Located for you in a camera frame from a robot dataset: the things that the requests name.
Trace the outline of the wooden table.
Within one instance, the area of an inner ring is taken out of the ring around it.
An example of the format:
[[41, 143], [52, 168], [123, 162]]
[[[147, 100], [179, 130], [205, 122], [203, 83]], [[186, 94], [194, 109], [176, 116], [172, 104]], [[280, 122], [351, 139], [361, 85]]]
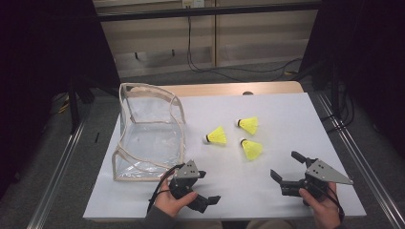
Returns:
[[121, 98], [154, 96], [163, 99], [185, 96], [242, 95], [243, 92], [254, 94], [295, 94], [304, 90], [295, 81], [249, 82], [154, 86], [143, 83], [123, 83], [119, 89]]

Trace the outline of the person's left hand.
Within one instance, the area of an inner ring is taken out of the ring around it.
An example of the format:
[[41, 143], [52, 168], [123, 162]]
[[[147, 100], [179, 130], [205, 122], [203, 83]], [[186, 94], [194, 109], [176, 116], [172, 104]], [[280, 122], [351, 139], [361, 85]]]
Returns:
[[197, 196], [198, 194], [196, 192], [191, 192], [182, 198], [174, 198], [169, 190], [168, 180], [165, 179], [161, 184], [160, 193], [156, 198], [155, 206], [168, 216], [174, 218], [184, 206], [194, 201]]

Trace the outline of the black metal stand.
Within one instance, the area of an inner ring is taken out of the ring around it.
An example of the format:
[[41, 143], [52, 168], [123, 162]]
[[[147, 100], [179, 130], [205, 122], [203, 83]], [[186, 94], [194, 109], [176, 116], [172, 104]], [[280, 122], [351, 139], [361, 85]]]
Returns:
[[72, 119], [71, 133], [74, 134], [80, 124], [77, 98], [79, 97], [84, 104], [91, 104], [95, 100], [91, 92], [90, 79], [83, 75], [72, 76], [69, 81], [68, 96]]

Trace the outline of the aluminium floor rail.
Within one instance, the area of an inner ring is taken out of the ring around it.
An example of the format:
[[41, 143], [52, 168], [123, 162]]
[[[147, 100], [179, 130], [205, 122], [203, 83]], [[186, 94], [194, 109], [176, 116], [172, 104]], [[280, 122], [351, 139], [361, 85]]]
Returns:
[[69, 140], [64, 148], [61, 158], [57, 163], [52, 178], [35, 208], [27, 229], [43, 229], [91, 110], [92, 106], [89, 105], [85, 106], [83, 111], [78, 113], [80, 116], [78, 126], [76, 127], [75, 131], [70, 134]]
[[313, 102], [318, 114], [327, 117], [324, 127], [366, 211], [346, 223], [351, 228], [405, 229], [405, 160], [357, 106], [350, 107], [354, 122], [346, 125], [332, 115], [326, 94], [316, 94]]

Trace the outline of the black horizontal bar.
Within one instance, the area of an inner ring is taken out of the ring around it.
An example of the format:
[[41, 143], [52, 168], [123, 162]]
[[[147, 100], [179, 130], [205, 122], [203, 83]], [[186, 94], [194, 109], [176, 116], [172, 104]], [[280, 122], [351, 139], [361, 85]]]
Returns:
[[233, 6], [233, 7], [211, 7], [199, 9], [150, 10], [150, 11], [122, 12], [122, 13], [101, 13], [96, 17], [96, 20], [99, 22], [111, 22], [111, 21], [162, 19], [162, 18], [191, 17], [191, 16], [227, 15], [227, 14], [241, 14], [241, 13], [318, 10], [321, 7], [321, 5], [322, 5], [321, 2], [304, 2], [304, 3], [255, 5], [255, 6]]

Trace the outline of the dark curtain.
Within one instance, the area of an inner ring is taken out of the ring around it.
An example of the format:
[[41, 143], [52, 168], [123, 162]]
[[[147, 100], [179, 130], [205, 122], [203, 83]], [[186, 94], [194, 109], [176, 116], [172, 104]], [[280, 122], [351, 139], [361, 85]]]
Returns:
[[120, 84], [94, 0], [0, 0], [0, 197], [33, 154], [53, 97]]
[[300, 69], [332, 69], [405, 157], [405, 0], [320, 0]]

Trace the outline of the clear plastic bag beige trim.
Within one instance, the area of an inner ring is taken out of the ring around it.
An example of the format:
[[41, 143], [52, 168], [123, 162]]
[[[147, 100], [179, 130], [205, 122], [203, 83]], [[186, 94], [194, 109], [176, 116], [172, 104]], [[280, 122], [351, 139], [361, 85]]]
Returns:
[[180, 99], [154, 85], [119, 87], [119, 141], [112, 155], [116, 181], [156, 181], [183, 163], [185, 115]]

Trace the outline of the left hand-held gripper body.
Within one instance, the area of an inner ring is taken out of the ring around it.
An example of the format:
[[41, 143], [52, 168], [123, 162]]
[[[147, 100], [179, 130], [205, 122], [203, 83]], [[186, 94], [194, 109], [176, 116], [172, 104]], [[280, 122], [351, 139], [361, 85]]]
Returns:
[[[200, 170], [193, 160], [183, 164], [173, 175], [169, 183], [169, 189], [174, 198], [179, 199], [192, 192], [192, 186], [198, 181]], [[207, 198], [198, 195], [194, 201], [188, 204], [188, 207], [194, 211], [203, 213], [206, 208]]]

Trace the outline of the yellow shuttlecock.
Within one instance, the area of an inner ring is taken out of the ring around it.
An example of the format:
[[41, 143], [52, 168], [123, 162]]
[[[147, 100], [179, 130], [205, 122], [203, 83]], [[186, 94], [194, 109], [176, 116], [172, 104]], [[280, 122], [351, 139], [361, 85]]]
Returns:
[[237, 119], [236, 126], [242, 128], [251, 135], [255, 135], [258, 129], [258, 117], [253, 116], [244, 119]]
[[256, 159], [263, 151], [263, 145], [255, 141], [242, 138], [240, 144], [248, 160]]
[[222, 126], [217, 127], [215, 130], [205, 135], [202, 140], [206, 144], [225, 145], [227, 143], [227, 138]]

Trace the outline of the person's right hand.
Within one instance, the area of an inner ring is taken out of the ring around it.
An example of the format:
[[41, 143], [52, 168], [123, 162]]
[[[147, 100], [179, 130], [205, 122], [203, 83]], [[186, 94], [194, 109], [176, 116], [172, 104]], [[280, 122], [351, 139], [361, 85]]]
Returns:
[[341, 224], [339, 208], [329, 198], [317, 200], [303, 188], [299, 189], [299, 194], [312, 208], [314, 222], [318, 229], [335, 229]]

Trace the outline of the white table board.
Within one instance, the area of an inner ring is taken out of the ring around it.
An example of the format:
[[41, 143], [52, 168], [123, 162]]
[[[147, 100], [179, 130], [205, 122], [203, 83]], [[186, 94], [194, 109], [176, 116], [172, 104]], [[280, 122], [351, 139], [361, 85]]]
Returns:
[[[185, 115], [184, 161], [193, 160], [206, 175], [193, 189], [208, 198], [220, 196], [204, 213], [184, 208], [182, 220], [298, 219], [311, 210], [300, 198], [283, 196], [270, 170], [285, 180], [305, 177], [307, 166], [291, 156], [320, 159], [347, 176], [309, 96], [298, 94], [217, 95], [179, 97]], [[251, 135], [236, 126], [237, 119], [257, 116], [258, 129]], [[225, 145], [206, 144], [203, 137], [222, 126]], [[242, 138], [261, 143], [262, 153], [248, 160]], [[102, 162], [96, 185], [84, 212], [94, 221], [143, 219], [156, 181], [116, 181], [112, 155], [119, 141], [119, 117]], [[352, 185], [337, 183], [338, 198], [349, 217], [365, 210]]]

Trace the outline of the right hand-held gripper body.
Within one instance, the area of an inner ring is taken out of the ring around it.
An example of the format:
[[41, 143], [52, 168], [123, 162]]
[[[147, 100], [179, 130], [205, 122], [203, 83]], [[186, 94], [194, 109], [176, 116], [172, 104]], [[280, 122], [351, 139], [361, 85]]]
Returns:
[[299, 197], [299, 189], [307, 190], [314, 198], [320, 198], [327, 193], [330, 182], [353, 185], [353, 181], [332, 168], [326, 162], [316, 158], [296, 157], [300, 163], [305, 163], [305, 177], [298, 181], [287, 181], [280, 178], [280, 188], [283, 196]]

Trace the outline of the white wall socket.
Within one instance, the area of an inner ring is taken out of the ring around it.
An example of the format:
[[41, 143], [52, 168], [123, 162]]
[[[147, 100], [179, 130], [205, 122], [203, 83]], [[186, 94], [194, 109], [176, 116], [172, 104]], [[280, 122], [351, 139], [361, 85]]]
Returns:
[[185, 9], [203, 8], [204, 0], [181, 0]]

